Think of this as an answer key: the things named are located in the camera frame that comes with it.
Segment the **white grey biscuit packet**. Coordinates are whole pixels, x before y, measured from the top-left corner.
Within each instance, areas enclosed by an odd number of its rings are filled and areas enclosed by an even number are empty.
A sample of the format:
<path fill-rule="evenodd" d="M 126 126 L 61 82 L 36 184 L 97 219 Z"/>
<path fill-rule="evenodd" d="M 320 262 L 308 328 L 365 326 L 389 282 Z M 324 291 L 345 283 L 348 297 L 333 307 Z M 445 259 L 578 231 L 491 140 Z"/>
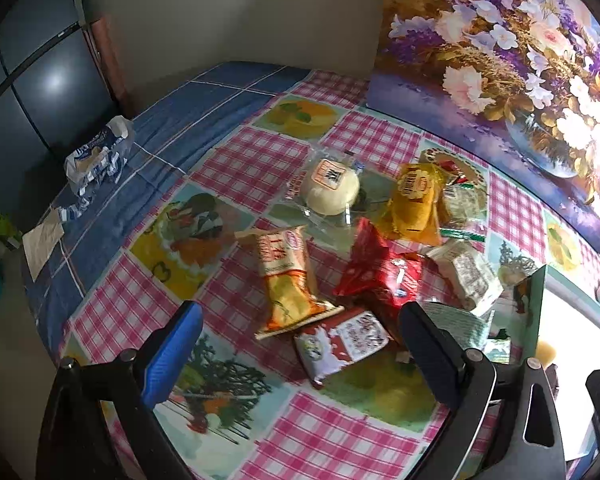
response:
<path fill-rule="evenodd" d="M 464 240 L 447 240 L 431 247 L 425 255 L 438 267 L 439 273 L 451 284 L 464 310 L 483 316 L 501 296 L 503 286 L 489 261 Z"/>

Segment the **yellow soft bread packet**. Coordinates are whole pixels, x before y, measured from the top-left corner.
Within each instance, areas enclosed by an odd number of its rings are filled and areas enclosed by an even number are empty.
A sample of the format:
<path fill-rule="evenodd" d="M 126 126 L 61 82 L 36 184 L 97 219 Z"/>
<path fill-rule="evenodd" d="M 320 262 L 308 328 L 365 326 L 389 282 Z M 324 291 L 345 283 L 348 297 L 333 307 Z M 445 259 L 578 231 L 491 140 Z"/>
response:
<path fill-rule="evenodd" d="M 381 217 L 382 234 L 389 240 L 441 245 L 438 203 L 448 177 L 431 162 L 403 165 Z"/>

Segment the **green rimmed cracker packet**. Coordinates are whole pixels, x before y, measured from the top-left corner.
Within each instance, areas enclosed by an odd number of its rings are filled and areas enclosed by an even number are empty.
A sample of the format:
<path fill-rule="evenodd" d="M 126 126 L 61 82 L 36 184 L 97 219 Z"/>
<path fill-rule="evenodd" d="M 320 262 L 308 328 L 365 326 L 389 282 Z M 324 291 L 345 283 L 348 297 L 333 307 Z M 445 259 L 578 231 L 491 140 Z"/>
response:
<path fill-rule="evenodd" d="M 447 185 L 438 200 L 439 231 L 442 237 L 486 240 L 488 196 L 483 186 L 470 183 Z"/>

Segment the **red white milk snack packet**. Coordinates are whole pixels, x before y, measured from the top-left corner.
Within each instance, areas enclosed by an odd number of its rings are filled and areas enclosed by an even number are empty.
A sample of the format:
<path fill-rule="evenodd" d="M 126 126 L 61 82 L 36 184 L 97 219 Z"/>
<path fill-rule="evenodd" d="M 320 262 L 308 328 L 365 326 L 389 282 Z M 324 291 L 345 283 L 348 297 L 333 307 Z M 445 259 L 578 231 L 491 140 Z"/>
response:
<path fill-rule="evenodd" d="M 294 346 L 315 388 L 326 378 L 385 348 L 390 335 L 370 310 L 353 308 L 303 326 Z"/>

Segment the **orange yellow snack bag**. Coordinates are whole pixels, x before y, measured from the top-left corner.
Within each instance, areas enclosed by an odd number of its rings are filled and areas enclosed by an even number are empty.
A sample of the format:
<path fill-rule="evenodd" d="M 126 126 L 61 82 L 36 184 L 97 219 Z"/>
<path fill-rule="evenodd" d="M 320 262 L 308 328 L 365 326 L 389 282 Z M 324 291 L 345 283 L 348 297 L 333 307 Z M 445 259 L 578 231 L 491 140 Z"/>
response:
<path fill-rule="evenodd" d="M 318 296 L 305 229 L 305 226 L 288 226 L 235 233 L 236 242 L 251 248 L 256 256 L 264 288 L 266 315 L 254 334 L 257 340 L 289 333 L 344 311 L 343 306 Z"/>

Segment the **checkered picture tablecloth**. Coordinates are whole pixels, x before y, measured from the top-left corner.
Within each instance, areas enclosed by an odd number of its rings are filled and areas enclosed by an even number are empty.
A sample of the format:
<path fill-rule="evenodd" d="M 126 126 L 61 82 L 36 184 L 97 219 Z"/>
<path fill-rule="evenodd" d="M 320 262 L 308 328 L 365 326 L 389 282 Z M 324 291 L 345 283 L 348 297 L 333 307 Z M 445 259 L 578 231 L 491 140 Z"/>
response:
<path fill-rule="evenodd" d="M 135 118 L 117 182 L 69 222 L 24 287 L 54 359 L 108 362 L 140 346 L 180 303 L 204 309 L 185 371 L 195 395 L 160 405 L 159 422 L 205 479 L 396 479 L 446 411 L 419 371 L 382 352 L 313 389 L 288 336 L 257 340 L 266 309 L 256 256 L 236 232 L 280 225 L 277 196 L 312 145 L 265 125 L 275 105 L 329 112 L 319 146 L 350 151 L 382 184 L 452 144 L 366 110 L 366 81 L 322 70 L 225 63 Z"/>

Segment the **white paper slip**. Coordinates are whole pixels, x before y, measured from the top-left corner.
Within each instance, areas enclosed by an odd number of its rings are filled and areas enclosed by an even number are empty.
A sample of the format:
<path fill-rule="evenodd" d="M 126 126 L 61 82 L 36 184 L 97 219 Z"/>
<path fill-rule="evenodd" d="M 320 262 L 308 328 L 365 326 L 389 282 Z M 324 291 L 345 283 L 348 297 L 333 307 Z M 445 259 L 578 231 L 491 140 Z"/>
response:
<path fill-rule="evenodd" d="M 38 226 L 23 235 L 23 250 L 32 281 L 36 281 L 64 234 L 60 209 L 54 208 Z"/>

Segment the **green white biscuit packet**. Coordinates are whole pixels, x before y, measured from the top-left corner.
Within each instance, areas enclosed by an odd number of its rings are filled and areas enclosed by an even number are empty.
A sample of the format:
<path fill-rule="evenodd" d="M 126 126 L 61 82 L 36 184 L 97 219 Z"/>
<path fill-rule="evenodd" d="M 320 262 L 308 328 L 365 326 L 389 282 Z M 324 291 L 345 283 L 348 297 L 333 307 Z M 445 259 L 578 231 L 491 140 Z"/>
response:
<path fill-rule="evenodd" d="M 512 355 L 512 340 L 505 328 L 486 340 L 482 352 L 493 363 L 508 364 Z"/>

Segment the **dark glass cabinet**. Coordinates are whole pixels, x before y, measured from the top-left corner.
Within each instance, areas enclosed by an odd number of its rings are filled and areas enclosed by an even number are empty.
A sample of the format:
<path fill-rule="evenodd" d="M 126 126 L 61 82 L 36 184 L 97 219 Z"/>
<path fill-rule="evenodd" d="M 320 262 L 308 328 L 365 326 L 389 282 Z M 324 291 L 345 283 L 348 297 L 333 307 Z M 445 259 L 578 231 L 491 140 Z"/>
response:
<path fill-rule="evenodd" d="M 119 110 L 83 0 L 17 0 L 0 24 L 0 213 L 32 229 L 65 158 Z"/>

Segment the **teal white tray box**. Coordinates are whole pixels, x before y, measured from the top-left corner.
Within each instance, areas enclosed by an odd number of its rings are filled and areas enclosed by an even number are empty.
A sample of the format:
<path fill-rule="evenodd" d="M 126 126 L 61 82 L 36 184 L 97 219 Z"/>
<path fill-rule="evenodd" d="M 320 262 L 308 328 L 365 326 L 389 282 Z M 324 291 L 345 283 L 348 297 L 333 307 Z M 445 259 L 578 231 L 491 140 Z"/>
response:
<path fill-rule="evenodd" d="M 555 401 L 565 459 L 583 457 L 594 444 L 594 405 L 586 378 L 600 370 L 600 304 L 552 266 L 513 287 L 507 326 L 518 356 L 534 356 L 544 342 L 555 350 Z"/>

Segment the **steamed cake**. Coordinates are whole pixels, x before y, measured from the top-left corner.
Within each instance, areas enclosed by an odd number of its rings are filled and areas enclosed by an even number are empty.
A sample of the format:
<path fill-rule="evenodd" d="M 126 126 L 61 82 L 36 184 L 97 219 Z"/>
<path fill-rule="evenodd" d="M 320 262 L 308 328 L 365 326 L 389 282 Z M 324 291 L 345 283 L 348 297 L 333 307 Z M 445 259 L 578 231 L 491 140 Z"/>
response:
<path fill-rule="evenodd" d="M 311 148 L 306 162 L 287 183 L 284 201 L 316 226 L 322 222 L 350 226 L 364 169 L 350 153 Z"/>

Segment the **floral painting canvas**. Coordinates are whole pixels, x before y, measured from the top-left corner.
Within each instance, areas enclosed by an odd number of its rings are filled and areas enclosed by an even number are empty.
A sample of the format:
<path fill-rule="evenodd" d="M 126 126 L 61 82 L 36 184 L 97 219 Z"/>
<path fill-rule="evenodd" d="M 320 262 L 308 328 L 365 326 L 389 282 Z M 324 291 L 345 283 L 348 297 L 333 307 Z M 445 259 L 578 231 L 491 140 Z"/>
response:
<path fill-rule="evenodd" d="M 600 24 L 582 0 L 384 0 L 366 103 L 483 159 L 600 252 Z"/>

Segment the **pale green textured packet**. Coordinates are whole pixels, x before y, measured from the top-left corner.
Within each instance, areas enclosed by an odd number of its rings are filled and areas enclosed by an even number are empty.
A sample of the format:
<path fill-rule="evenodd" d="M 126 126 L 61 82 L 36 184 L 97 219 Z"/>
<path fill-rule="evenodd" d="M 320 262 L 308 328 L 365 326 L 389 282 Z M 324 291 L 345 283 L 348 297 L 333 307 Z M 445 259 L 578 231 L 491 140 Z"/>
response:
<path fill-rule="evenodd" d="M 422 310 L 439 330 L 446 330 L 463 350 L 482 350 L 489 338 L 493 311 L 477 316 L 446 304 L 423 302 Z"/>

